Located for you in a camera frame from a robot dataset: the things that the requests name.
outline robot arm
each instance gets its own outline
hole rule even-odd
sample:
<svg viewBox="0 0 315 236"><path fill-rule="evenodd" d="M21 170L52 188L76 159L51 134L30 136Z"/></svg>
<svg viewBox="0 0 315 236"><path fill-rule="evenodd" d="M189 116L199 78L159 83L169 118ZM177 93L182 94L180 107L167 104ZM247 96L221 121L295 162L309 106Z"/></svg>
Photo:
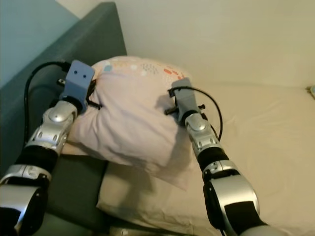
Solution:
<svg viewBox="0 0 315 236"><path fill-rule="evenodd" d="M284 236L259 218L259 204L251 184L229 160L211 129L206 116L196 105L189 79L174 82L170 96L175 97L178 122L185 126L202 171L208 218L213 227L228 236Z"/></svg>
<svg viewBox="0 0 315 236"><path fill-rule="evenodd" d="M0 235L32 235L41 226L52 171L74 120L86 110L93 75L90 66L71 64L60 100L44 113L43 123L0 180Z"/></svg>

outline gray sofa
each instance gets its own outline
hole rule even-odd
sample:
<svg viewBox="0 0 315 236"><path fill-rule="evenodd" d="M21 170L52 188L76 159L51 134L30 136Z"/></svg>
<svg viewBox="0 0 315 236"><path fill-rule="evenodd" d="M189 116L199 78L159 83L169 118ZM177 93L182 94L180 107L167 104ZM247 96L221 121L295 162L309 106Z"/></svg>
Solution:
<svg viewBox="0 0 315 236"><path fill-rule="evenodd" d="M100 60L126 55L123 34L114 3L100 4L1 89L0 173L14 163L23 145L24 86L30 73L52 60L74 59L92 65ZM42 69L30 88L30 127L33 132L42 114L62 88L60 68ZM97 232L106 232L113 218L95 208L106 161L82 156L61 156L49 188L47 212Z"/></svg>

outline wire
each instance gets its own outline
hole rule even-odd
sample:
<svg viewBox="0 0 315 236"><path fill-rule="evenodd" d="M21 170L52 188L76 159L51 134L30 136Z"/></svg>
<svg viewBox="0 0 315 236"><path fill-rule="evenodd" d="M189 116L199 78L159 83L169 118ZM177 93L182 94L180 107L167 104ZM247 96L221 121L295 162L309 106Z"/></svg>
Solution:
<svg viewBox="0 0 315 236"><path fill-rule="evenodd" d="M215 135L217 136L218 140L220 141L221 137L222 137L222 132L223 132L223 119L222 119L222 114L221 114L220 108L219 108L217 102L215 101L215 99L212 96L210 96L209 94L207 94L205 91L203 91L201 89L198 89L198 88L190 87L190 86L178 86L178 87L173 87L170 90L181 90L181 89L188 89L188 90L197 91L199 93L202 93L202 94L206 95L208 98L211 99L211 101L213 101L214 105L217 108L217 111L218 111L218 114L219 114L219 118L220 118L220 132L219 132L219 136L217 136L217 133L215 132L215 129L212 126L211 126L211 128L214 131Z"/></svg>
<svg viewBox="0 0 315 236"><path fill-rule="evenodd" d="M211 126L211 129L213 130L213 132L214 132L216 138L218 139L218 135L217 135L217 133L216 133L216 130L214 129L214 127L213 127L211 124L210 124L210 126Z"/></svg>
<svg viewBox="0 0 315 236"><path fill-rule="evenodd" d="M60 66L63 71L67 72L71 66L69 62L63 62L63 61L51 61L46 62L38 67L35 68L35 70L32 71L31 75L29 76L28 80L26 81L25 88L24 88L24 145L29 140L29 120L30 120L30 112L29 112L29 90L31 82L34 78L34 76L37 74L38 71L40 71L42 68L45 68L49 65L57 65Z"/></svg>

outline pink pillow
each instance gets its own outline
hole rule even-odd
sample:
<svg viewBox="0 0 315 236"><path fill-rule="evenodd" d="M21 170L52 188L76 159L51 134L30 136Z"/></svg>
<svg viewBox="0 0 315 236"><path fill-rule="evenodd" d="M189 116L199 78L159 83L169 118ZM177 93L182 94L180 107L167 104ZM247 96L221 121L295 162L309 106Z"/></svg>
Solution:
<svg viewBox="0 0 315 236"><path fill-rule="evenodd" d="M94 65L96 88L78 117L64 153L86 153L149 174L185 189L195 164L186 130L164 110L174 106L167 90L188 74L137 57L115 57Z"/></svg>

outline bed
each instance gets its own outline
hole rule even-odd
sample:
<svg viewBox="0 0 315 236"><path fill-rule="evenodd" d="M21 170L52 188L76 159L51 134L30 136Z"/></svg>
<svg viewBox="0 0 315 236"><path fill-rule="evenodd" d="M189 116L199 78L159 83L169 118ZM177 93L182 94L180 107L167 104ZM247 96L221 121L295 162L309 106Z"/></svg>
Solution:
<svg viewBox="0 0 315 236"><path fill-rule="evenodd" d="M291 236L315 235L314 98L302 88L194 85L219 103L221 143L256 190L262 220ZM213 105L202 96L198 101L206 104L208 119L218 128ZM109 164L97 207L146 227L220 235L208 221L202 186L197 163L187 191L132 167Z"/></svg>

